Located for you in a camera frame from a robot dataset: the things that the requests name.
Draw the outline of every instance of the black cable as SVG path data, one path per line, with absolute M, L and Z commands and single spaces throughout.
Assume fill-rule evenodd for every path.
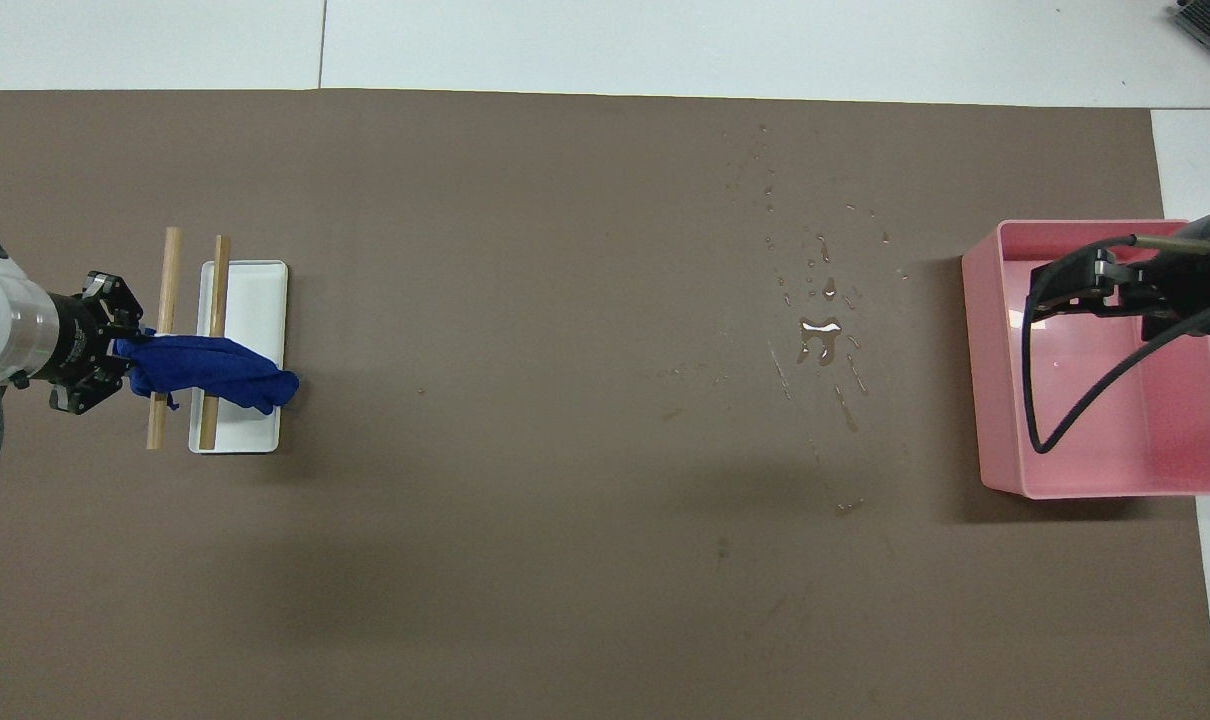
M 1085 394 L 1081 397 L 1079 401 L 1076 402 L 1076 405 L 1072 405 L 1072 409 L 1067 410 L 1067 415 L 1064 416 L 1062 421 L 1059 421 L 1058 427 L 1054 428 L 1054 432 L 1049 433 L 1049 437 L 1044 442 L 1041 442 L 1041 432 L 1038 431 L 1038 428 L 1036 428 L 1036 413 L 1033 407 L 1033 397 L 1031 397 L 1031 318 L 1033 318 L 1033 311 L 1036 305 L 1038 305 L 1041 301 L 1041 293 L 1044 290 L 1045 286 L 1049 284 L 1049 281 L 1053 280 L 1054 275 L 1061 272 L 1064 265 L 1066 265 L 1067 261 L 1076 259 L 1077 255 L 1085 254 L 1085 252 L 1105 249 L 1105 247 L 1117 247 L 1118 244 L 1134 244 L 1134 242 L 1135 242 L 1134 236 L 1113 237 L 1110 240 L 1100 240 L 1099 242 L 1091 242 L 1090 244 L 1081 247 L 1081 249 L 1078 250 L 1068 252 L 1068 254 L 1065 255 L 1064 258 L 1058 259 L 1053 264 L 1045 266 L 1043 272 L 1041 272 L 1041 277 L 1036 280 L 1033 288 L 1031 288 L 1031 292 L 1027 293 L 1027 304 L 1024 306 L 1022 333 L 1021 333 L 1022 334 L 1022 405 L 1027 419 L 1027 434 L 1028 438 L 1031 439 L 1031 447 L 1039 454 L 1045 454 L 1053 450 L 1053 448 L 1058 445 L 1059 439 L 1062 439 L 1064 433 L 1067 432 L 1067 428 L 1072 427 L 1072 424 L 1074 424 L 1076 419 L 1081 417 L 1081 414 L 1084 413 L 1084 410 L 1088 409 L 1088 407 L 1093 404 L 1093 402 L 1096 401 L 1097 397 L 1102 394 L 1102 392 L 1107 387 L 1111 387 L 1111 384 L 1116 382 L 1117 379 L 1120 378 L 1120 375 L 1129 371 L 1130 368 L 1134 368 L 1136 364 L 1139 364 L 1140 361 L 1143 359 L 1143 357 L 1153 355 L 1153 352 L 1156 352 L 1157 350 L 1162 350 L 1162 347 L 1166 346 L 1172 340 L 1176 340 L 1176 338 L 1182 336 L 1182 334 L 1189 332 L 1199 332 L 1200 329 L 1204 329 L 1210 324 L 1210 307 L 1208 307 L 1205 310 L 1202 310 L 1199 313 L 1191 316 L 1187 319 L 1181 319 L 1179 323 L 1176 323 L 1172 327 L 1169 327 L 1162 334 L 1158 334 L 1158 336 L 1154 336 L 1152 338 L 1152 340 L 1145 342 L 1143 346 L 1131 352 L 1125 359 L 1122 359 L 1120 363 L 1117 363 L 1114 368 L 1105 373 L 1104 376 L 1100 378 L 1099 381 L 1094 384 L 1089 388 L 1089 391 L 1087 391 Z

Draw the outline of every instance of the water spill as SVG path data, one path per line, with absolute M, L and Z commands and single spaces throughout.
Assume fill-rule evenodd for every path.
M 845 518 L 845 515 L 851 514 L 851 512 L 859 509 L 862 503 L 864 503 L 862 497 L 853 502 L 837 502 L 837 518 Z
M 819 365 L 830 365 L 837 352 L 837 336 L 841 336 L 841 323 L 837 319 L 828 318 L 818 326 L 811 323 L 809 318 L 801 318 L 801 355 L 796 357 L 796 364 L 805 363 L 806 357 L 809 357 L 809 341 L 817 338 L 823 342 Z
M 858 381 L 858 392 L 868 394 L 868 386 L 862 382 L 862 375 L 858 374 L 858 368 L 853 364 L 853 355 L 848 355 L 848 352 L 846 352 L 846 359 L 849 362 L 849 371 L 853 373 L 853 379 Z
M 841 411 L 846 415 L 846 425 L 849 427 L 851 433 L 858 432 L 858 424 L 853 419 L 853 413 L 849 411 L 849 405 L 846 404 L 845 393 L 841 392 L 841 386 L 832 386 L 837 391 L 837 401 L 841 402 Z
M 778 363 L 778 353 L 774 352 L 774 344 L 766 340 L 765 347 L 770 347 L 770 358 L 774 361 L 774 369 L 778 370 L 778 382 L 780 386 L 783 386 L 783 397 L 791 401 L 793 393 L 786 388 L 786 375 L 783 374 L 783 365 Z

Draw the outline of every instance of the pink tub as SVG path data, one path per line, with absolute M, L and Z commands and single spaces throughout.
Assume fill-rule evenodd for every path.
M 962 259 L 983 484 L 1031 499 L 1210 495 L 1210 347 L 1182 336 L 1141 361 L 1048 455 L 1027 440 L 1020 322 L 1031 269 L 1120 234 L 1171 234 L 1179 220 L 1006 220 Z M 1122 259 L 1137 258 L 1118 252 Z M 1141 345 L 1139 319 L 1065 315 L 1033 326 L 1041 437 Z

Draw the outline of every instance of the wooden dowel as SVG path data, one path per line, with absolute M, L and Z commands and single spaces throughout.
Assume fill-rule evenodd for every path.
M 174 304 L 179 296 L 179 255 L 183 250 L 183 231 L 165 229 L 165 259 L 161 260 L 161 301 L 156 310 L 156 332 L 174 332 Z M 165 438 L 165 394 L 152 392 L 152 402 L 146 414 L 146 448 L 161 450 Z
M 213 246 L 213 278 L 209 299 L 209 336 L 221 336 L 227 323 L 227 265 L 231 263 L 231 238 L 220 234 Z M 218 427 L 218 397 L 204 394 L 201 402 L 201 450 L 213 450 Z

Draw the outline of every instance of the white floor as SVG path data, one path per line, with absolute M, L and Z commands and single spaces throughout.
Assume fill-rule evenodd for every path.
M 414 87 L 1150 108 L 1210 211 L 1210 54 L 1172 0 L 0 0 L 0 88 Z M 1198 501 L 1210 610 L 1210 499 Z

